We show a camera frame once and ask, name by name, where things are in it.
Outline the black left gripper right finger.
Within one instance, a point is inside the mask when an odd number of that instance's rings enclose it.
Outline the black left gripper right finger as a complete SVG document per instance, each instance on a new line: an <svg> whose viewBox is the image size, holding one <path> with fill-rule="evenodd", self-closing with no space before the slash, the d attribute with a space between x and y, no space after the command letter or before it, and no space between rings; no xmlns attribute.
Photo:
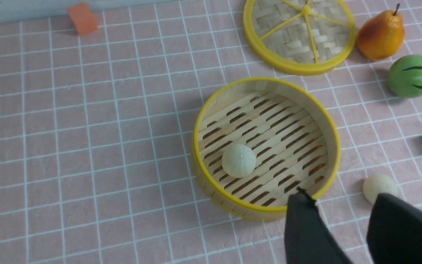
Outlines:
<svg viewBox="0 0 422 264"><path fill-rule="evenodd" d="M392 194L379 194L366 241L375 264L422 264L422 211Z"/></svg>

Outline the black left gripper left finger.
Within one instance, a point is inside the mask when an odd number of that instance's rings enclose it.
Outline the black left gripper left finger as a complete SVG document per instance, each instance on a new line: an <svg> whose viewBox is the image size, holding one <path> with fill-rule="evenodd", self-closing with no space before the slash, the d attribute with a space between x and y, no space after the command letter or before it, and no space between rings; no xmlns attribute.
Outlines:
<svg viewBox="0 0 422 264"><path fill-rule="evenodd" d="M305 189L288 197L284 246L288 264L351 264Z"/></svg>

